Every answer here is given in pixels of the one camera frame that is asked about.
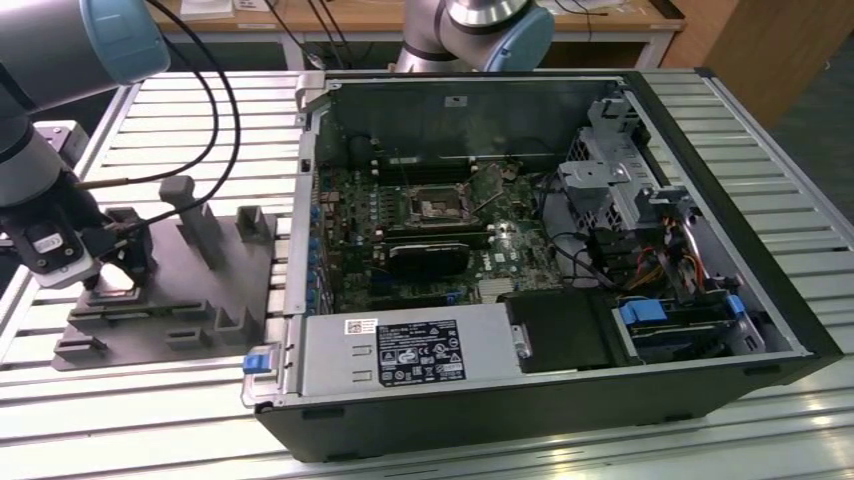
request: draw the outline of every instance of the metal slatted surface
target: metal slatted surface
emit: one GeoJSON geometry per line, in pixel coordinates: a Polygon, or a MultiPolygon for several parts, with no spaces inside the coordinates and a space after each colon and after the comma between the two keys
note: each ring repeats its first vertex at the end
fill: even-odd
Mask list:
{"type": "MultiPolygon", "coordinates": [[[[233,78],[253,130],[235,179],[213,205],[225,213],[241,204],[262,204],[281,215],[277,257],[285,261],[297,168],[298,130],[287,123],[295,77],[247,73],[233,78]]],[[[697,421],[305,465],[241,404],[241,358],[59,373],[47,362],[79,289],[26,289],[14,318],[19,336],[0,370],[0,478],[684,478],[686,471],[698,479],[844,475],[854,466],[850,236],[790,166],[740,127],[702,79],[690,71],[649,73],[648,78],[684,127],[698,129],[690,137],[702,157],[849,353],[841,362],[697,421]]],[[[222,88],[217,80],[214,86],[222,88]]],[[[119,105],[122,115],[115,128],[104,129],[107,145],[90,178],[156,172],[192,158],[207,141],[205,102],[187,75],[150,80],[132,102],[119,105]]],[[[229,148],[221,145],[192,171],[201,191],[225,166],[229,148]]],[[[673,167],[666,171],[677,183],[673,167]]],[[[156,186],[104,190],[99,199],[134,204],[143,215],[164,210],[156,186]]],[[[279,264],[275,288],[285,277],[279,264]]],[[[271,290],[274,330],[283,326],[277,318],[282,292],[271,290]]]]}

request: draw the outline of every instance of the robotic arm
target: robotic arm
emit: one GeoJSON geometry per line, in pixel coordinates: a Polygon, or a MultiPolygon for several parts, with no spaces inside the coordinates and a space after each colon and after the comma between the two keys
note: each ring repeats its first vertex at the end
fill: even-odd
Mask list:
{"type": "Polygon", "coordinates": [[[407,0],[398,72],[530,71],[554,17],[534,0],[407,0]]]}
{"type": "Polygon", "coordinates": [[[170,66],[142,0],[0,2],[0,230],[39,283],[94,277],[83,232],[104,229],[92,195],[35,132],[35,112],[131,85],[170,66]]]}
{"type": "MultiPolygon", "coordinates": [[[[534,0],[407,0],[398,71],[531,70],[553,33],[534,0]]],[[[120,219],[76,188],[28,115],[168,66],[144,0],[0,0],[0,232],[46,288],[98,278],[120,219]]]]}

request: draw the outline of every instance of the green circuit board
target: green circuit board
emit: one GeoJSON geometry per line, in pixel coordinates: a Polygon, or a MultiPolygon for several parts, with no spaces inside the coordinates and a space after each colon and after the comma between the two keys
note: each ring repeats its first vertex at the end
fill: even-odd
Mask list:
{"type": "Polygon", "coordinates": [[[506,162],[478,167],[465,182],[430,185],[383,185],[366,171],[322,172],[338,313],[494,301],[481,294],[485,280],[506,279],[499,284],[513,290],[562,284],[535,219],[530,178],[506,162]],[[458,228],[466,231],[447,233],[458,228]],[[434,243],[469,245],[465,271],[430,280],[401,279],[385,263],[389,248],[434,243]]]}

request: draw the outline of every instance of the power supply label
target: power supply label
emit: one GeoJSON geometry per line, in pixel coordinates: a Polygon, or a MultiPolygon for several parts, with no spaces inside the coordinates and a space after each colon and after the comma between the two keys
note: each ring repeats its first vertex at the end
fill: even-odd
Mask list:
{"type": "Polygon", "coordinates": [[[457,320],[378,325],[377,345],[383,387],[466,380],[457,320]]]}

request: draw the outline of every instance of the blue latch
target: blue latch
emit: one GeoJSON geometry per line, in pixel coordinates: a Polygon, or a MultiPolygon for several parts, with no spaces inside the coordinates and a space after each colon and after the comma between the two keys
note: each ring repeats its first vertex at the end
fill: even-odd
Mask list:
{"type": "Polygon", "coordinates": [[[745,308],[745,303],[742,302],[742,299],[738,295],[730,295],[729,297],[726,297],[726,304],[730,306],[733,315],[737,318],[741,317],[748,312],[748,309],[745,308]]]}
{"type": "Polygon", "coordinates": [[[664,322],[668,320],[665,307],[658,300],[632,300],[619,307],[619,315],[623,323],[632,325],[636,322],[664,322]]]}
{"type": "Polygon", "coordinates": [[[273,371],[270,359],[269,353],[250,353],[243,359],[243,373],[246,375],[270,373],[273,371]]]}

